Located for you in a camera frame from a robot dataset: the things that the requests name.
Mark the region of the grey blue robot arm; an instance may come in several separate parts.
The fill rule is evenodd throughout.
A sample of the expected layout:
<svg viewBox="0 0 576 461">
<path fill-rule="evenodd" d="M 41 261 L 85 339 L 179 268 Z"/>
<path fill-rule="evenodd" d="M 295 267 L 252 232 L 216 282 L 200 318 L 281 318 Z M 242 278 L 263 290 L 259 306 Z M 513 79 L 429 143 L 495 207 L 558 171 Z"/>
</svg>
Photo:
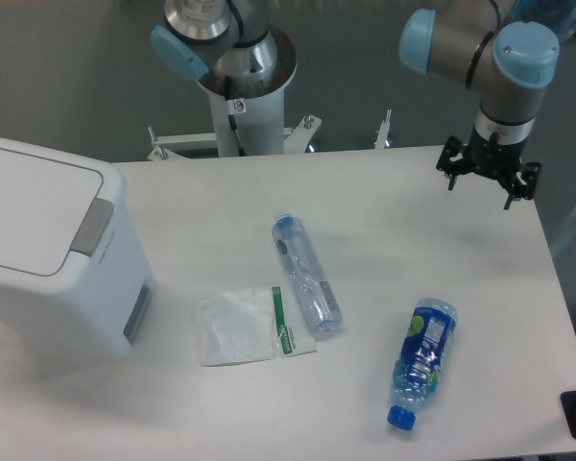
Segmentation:
<svg viewBox="0 0 576 461">
<path fill-rule="evenodd" d="M 480 95 L 468 141 L 450 137 L 437 169 L 451 182 L 476 174 L 497 182 L 510 202 L 533 198 L 541 166 L 521 154 L 560 54 L 537 22 L 508 22 L 510 1 L 453 1 L 407 20 L 400 61 Z M 223 157 L 298 153 L 311 132 L 284 125 L 284 91 L 297 70 L 291 39 L 269 19 L 265 1 L 168 1 L 150 36 L 157 57 L 197 83 L 212 110 Z"/>
</svg>

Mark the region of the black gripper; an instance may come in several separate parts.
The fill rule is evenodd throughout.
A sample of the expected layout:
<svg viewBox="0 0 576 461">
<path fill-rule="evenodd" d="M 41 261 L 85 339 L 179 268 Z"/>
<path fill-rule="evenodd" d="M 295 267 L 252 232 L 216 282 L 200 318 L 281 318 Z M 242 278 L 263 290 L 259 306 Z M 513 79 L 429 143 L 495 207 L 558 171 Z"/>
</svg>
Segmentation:
<svg viewBox="0 0 576 461">
<path fill-rule="evenodd" d="M 503 209 L 509 210 L 513 202 L 533 200 L 537 190 L 541 163 L 521 163 L 525 145 L 526 139 L 502 144 L 499 131 L 485 131 L 483 136 L 473 128 L 468 145 L 454 135 L 448 138 L 436 169 L 448 179 L 448 191 L 460 176 L 471 173 L 498 181 L 508 194 Z"/>
</svg>

